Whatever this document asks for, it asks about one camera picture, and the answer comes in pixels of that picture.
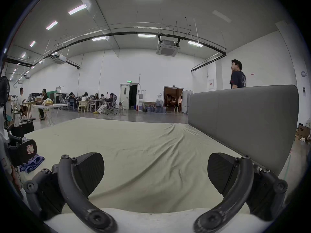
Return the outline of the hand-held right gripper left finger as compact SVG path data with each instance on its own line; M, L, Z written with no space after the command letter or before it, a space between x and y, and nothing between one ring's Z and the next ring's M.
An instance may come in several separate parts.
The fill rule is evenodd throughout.
M61 214L65 204L89 228L99 233L113 233L117 223L108 213L93 205L88 197L104 175L100 153L78 157L62 155L52 169L43 168L24 184L31 211L47 221Z

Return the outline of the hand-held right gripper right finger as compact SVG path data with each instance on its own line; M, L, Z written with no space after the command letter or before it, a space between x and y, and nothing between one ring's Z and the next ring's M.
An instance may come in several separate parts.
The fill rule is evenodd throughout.
M226 226L247 204L250 214L264 222L275 220L282 210L288 184L270 169L260 169L249 156L212 153L208 159L209 180L223 200L200 215L195 233L214 233Z

